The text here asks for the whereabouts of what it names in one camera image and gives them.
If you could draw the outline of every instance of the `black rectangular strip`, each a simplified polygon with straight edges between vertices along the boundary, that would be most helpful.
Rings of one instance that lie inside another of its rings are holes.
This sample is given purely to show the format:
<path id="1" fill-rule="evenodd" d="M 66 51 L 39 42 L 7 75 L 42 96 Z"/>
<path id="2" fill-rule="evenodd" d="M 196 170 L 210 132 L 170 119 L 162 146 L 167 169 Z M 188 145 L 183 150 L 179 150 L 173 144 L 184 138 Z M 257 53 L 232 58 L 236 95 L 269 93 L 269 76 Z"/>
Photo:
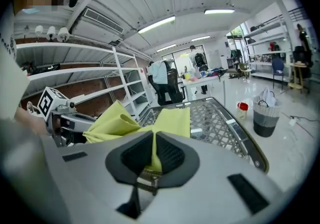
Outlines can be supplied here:
<path id="1" fill-rule="evenodd" d="M 64 155 L 62 158 L 64 159 L 65 162 L 69 162 L 69 161 L 73 161 L 82 157 L 87 156 L 87 154 L 85 152 L 78 152 L 78 153 L 74 153 L 74 154 L 68 154 L 68 155 Z"/>
<path id="2" fill-rule="evenodd" d="M 241 174 L 230 175 L 228 176 L 228 180 L 238 192 L 252 214 L 256 214 L 269 205 L 267 200 L 265 200 L 263 196 Z"/>

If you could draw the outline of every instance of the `bucket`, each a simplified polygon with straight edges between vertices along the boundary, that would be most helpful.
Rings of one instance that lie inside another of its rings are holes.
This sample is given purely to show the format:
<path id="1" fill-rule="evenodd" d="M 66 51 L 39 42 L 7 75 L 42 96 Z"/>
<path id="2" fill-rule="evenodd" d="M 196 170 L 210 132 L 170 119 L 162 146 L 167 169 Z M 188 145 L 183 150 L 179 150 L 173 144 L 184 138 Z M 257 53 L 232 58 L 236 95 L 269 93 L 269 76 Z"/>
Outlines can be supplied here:
<path id="1" fill-rule="evenodd" d="M 237 107 L 237 118 L 240 120 L 246 119 L 249 105 L 247 103 L 240 102 L 237 104 Z"/>

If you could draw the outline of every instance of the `white ceiling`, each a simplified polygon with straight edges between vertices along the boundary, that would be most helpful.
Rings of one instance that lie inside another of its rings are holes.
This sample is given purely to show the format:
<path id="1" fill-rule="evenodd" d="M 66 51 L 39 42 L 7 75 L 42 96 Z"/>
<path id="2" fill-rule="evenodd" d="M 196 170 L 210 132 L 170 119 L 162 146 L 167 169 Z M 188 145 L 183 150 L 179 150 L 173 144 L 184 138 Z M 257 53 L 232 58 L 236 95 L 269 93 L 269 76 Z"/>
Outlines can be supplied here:
<path id="1" fill-rule="evenodd" d="M 90 7 L 99 13 L 112 19 L 124 28 L 123 34 L 116 34 L 123 39 L 123 45 L 149 55 L 154 54 L 157 49 L 175 43 L 189 42 L 193 38 L 211 35 L 221 36 L 221 31 L 229 31 L 250 18 L 258 10 L 270 5 L 275 0 L 79 0 L 77 5 L 71 9 L 61 7 L 53 13 L 42 12 L 32 15 L 19 13 L 15 22 L 15 37 L 24 37 L 24 27 L 29 26 L 26 37 L 34 37 L 34 29 L 37 25 L 43 25 L 46 32 L 49 26 L 54 25 L 56 29 L 66 26 L 73 28 L 76 35 L 77 20 L 79 14 Z M 226 8 L 227 3 L 234 4 L 233 14 L 204 15 L 205 9 Z M 170 16 L 176 16 L 174 22 L 167 23 L 153 30 L 138 34 L 137 30 Z M 92 25 L 88 23 L 88 31 L 92 31 Z M 103 34 L 97 39 L 96 33 L 85 32 L 81 27 L 82 37 L 100 42 Z"/>

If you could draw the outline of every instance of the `folded cloth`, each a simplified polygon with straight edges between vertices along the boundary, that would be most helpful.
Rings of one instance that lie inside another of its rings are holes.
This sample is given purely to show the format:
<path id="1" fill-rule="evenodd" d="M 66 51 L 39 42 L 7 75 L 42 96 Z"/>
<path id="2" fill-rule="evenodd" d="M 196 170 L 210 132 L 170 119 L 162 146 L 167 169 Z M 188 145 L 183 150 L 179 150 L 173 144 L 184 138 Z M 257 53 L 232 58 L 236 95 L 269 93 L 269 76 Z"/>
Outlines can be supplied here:
<path id="1" fill-rule="evenodd" d="M 149 69 L 148 74 L 152 75 L 154 83 L 157 84 L 168 84 L 167 67 L 164 61 L 158 61 L 153 63 Z"/>
<path id="2" fill-rule="evenodd" d="M 132 120 L 121 103 L 115 101 L 83 135 L 89 143 L 96 143 L 117 139 L 133 132 L 150 130 L 154 133 L 152 158 L 151 165 L 145 168 L 161 172 L 162 167 L 156 152 L 155 135 L 162 131 L 190 138 L 190 108 L 162 109 L 153 125 L 141 127 Z"/>

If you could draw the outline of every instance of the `fluorescent light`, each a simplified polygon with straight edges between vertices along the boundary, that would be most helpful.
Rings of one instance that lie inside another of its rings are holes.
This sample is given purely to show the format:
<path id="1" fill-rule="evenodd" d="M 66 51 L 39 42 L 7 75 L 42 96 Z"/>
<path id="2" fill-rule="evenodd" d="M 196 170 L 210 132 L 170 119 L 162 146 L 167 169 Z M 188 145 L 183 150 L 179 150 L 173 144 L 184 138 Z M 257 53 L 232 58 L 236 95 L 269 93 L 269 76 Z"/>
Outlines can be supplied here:
<path id="1" fill-rule="evenodd" d="M 195 42 L 195 41 L 199 41 L 199 40 L 204 40 L 204 39 L 207 39 L 207 38 L 210 38 L 210 36 L 204 36 L 204 37 L 195 38 L 195 39 L 192 39 L 191 42 Z"/>
<path id="2" fill-rule="evenodd" d="M 151 30 L 153 28 L 156 28 L 156 27 L 158 27 L 160 25 L 163 25 L 163 24 L 169 23 L 171 21 L 174 21 L 175 19 L 176 19 L 176 17 L 173 16 L 173 17 L 161 20 L 161 21 L 159 21 L 159 22 L 157 22 L 157 23 L 155 23 L 153 25 L 147 26 L 146 28 L 143 28 L 143 29 L 139 30 L 138 33 L 143 34 L 143 33 L 147 32 L 147 31 L 149 31 L 149 30 Z"/>
<path id="3" fill-rule="evenodd" d="M 206 10 L 205 14 L 229 14 L 233 13 L 235 10 Z"/>
<path id="4" fill-rule="evenodd" d="M 164 48 L 162 48 L 162 49 L 157 50 L 157 52 L 160 52 L 160 51 L 162 51 L 162 50 L 166 50 L 166 49 L 169 49 L 169 48 L 172 48 L 172 47 L 175 47 L 175 46 L 176 46 L 175 44 L 172 44 L 172 45 L 170 45 L 170 46 L 167 46 L 167 47 L 164 47 Z"/>

